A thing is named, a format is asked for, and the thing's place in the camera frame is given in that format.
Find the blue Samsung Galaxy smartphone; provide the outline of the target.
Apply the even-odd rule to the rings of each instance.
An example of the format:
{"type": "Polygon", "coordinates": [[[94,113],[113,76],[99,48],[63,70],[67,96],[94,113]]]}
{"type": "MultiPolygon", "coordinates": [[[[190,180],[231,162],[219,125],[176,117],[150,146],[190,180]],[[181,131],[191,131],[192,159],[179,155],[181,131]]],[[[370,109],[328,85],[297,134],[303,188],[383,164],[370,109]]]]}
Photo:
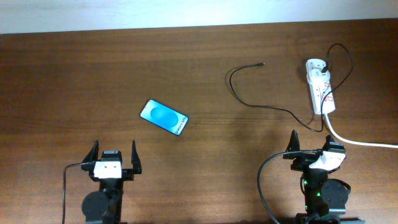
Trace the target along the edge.
{"type": "Polygon", "coordinates": [[[181,135],[188,123],[188,116],[181,114],[155,100],[149,100],[140,117],[176,136],[181,135]]]}

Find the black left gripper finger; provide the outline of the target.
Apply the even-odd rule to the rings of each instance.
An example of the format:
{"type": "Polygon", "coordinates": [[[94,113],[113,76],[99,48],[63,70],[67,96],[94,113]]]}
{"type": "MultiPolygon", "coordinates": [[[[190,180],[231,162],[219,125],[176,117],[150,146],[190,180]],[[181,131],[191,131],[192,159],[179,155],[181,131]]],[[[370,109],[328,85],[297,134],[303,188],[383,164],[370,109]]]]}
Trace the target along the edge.
{"type": "Polygon", "coordinates": [[[142,174],[141,160],[137,153],[135,140],[132,141],[131,164],[132,164],[132,170],[133,170],[134,174],[142,174]]]}
{"type": "Polygon", "coordinates": [[[91,148],[89,153],[85,156],[85,158],[82,160],[82,163],[97,161],[98,160],[98,152],[99,152],[99,141],[95,140],[93,147],[91,148]]]}

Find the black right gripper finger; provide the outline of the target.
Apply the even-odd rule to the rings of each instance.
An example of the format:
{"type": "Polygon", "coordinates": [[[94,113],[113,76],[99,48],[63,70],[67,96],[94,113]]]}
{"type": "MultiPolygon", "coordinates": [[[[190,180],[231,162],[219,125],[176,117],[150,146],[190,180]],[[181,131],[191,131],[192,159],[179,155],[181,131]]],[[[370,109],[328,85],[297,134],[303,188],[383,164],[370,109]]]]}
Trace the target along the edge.
{"type": "Polygon", "coordinates": [[[342,143],[336,142],[331,135],[326,136],[326,141],[322,147],[323,151],[345,153],[346,150],[342,143]]]}
{"type": "Polygon", "coordinates": [[[291,132],[289,143],[285,151],[286,152],[300,151],[299,136],[296,130],[293,130],[291,132]]]}

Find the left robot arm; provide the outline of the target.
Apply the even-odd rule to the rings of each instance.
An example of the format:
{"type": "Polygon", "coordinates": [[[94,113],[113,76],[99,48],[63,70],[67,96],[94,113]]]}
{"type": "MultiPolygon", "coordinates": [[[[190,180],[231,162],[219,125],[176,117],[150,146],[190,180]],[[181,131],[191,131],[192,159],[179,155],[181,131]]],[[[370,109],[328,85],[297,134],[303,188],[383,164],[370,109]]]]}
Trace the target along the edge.
{"type": "Polygon", "coordinates": [[[89,193],[83,200],[81,209],[86,223],[120,223],[123,203],[123,186],[142,173],[136,143],[132,142],[131,164],[122,168],[121,151],[103,151],[99,154],[99,142],[95,141],[91,151],[82,160],[81,169],[90,179],[99,183],[99,190],[89,193]]]}

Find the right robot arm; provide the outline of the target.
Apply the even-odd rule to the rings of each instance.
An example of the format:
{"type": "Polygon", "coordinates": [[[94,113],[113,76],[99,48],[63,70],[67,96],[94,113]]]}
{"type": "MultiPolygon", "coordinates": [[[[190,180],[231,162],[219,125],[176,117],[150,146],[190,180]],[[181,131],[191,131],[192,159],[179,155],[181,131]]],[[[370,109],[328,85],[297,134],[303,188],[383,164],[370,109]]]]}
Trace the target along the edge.
{"type": "Polygon", "coordinates": [[[365,223],[359,218],[344,218],[351,186],[329,175],[337,171],[346,159],[341,143],[328,135],[322,148],[304,152],[299,137],[291,132],[284,159],[290,159],[291,170],[302,173],[300,188],[305,197],[305,213],[298,213],[296,223],[365,223]]]}

